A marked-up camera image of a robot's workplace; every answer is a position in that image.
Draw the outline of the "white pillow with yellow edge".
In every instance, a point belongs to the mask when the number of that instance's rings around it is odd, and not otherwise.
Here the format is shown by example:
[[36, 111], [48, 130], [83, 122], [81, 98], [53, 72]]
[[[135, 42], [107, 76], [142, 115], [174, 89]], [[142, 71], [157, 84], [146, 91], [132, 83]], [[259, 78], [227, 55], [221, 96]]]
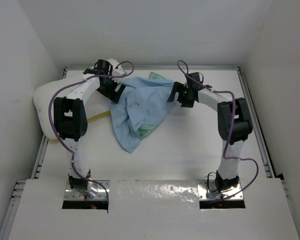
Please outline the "white pillow with yellow edge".
[[[49, 140], [57, 141], [48, 116], [49, 104], [52, 96], [62, 87], [77, 83], [81, 79], [82, 78], [78, 75], [66, 77], [61, 80], [46, 83], [34, 91], [33, 103], [37, 111], [41, 129]], [[104, 116], [109, 116], [111, 114], [109, 100], [98, 91], [94, 91], [85, 104], [85, 111], [88, 122], [95, 121]]]

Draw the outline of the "light blue pillowcase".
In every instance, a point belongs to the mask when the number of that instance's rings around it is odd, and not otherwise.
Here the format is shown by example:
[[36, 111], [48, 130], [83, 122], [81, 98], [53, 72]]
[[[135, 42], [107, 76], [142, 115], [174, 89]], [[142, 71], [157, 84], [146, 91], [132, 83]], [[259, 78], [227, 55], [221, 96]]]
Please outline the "light blue pillowcase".
[[174, 81], [136, 76], [123, 78], [121, 83], [125, 88], [119, 101], [110, 102], [109, 108], [116, 139], [131, 154], [173, 108], [167, 100]]

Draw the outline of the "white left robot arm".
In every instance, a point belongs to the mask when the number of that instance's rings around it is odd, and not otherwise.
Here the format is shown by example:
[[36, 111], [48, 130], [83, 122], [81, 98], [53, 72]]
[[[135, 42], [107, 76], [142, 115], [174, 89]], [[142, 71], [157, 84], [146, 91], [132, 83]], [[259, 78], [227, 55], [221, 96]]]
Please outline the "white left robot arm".
[[80, 149], [88, 130], [85, 105], [94, 92], [99, 92], [113, 103], [118, 103], [125, 89], [121, 79], [129, 74], [115, 59], [99, 59], [94, 67], [83, 72], [83, 79], [70, 84], [75, 89], [64, 97], [59, 89], [48, 106], [48, 119], [58, 141], [68, 152], [70, 188], [81, 197], [92, 199], [97, 193], [108, 194], [105, 186], [91, 178], [91, 170]]

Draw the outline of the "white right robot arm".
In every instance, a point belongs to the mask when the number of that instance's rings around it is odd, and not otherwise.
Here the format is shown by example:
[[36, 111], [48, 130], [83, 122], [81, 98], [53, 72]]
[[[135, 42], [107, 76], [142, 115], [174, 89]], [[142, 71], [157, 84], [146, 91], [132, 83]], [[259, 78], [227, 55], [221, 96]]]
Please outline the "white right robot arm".
[[198, 72], [185, 74], [186, 83], [174, 82], [167, 102], [178, 101], [184, 108], [194, 103], [208, 106], [217, 113], [217, 128], [222, 143], [220, 165], [215, 174], [218, 192], [239, 183], [238, 165], [244, 142], [253, 131], [253, 124], [245, 98], [236, 98], [231, 91], [217, 91], [204, 85]]

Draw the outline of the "white front cover panel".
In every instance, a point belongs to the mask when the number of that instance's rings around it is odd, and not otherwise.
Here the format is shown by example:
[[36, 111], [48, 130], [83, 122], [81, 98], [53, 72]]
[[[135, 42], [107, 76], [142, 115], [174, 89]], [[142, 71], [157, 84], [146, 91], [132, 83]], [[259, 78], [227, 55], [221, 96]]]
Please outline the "white front cover panel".
[[27, 180], [11, 240], [296, 240], [278, 179], [260, 179], [244, 208], [200, 209], [194, 181], [112, 180], [108, 210], [63, 209], [66, 182]]

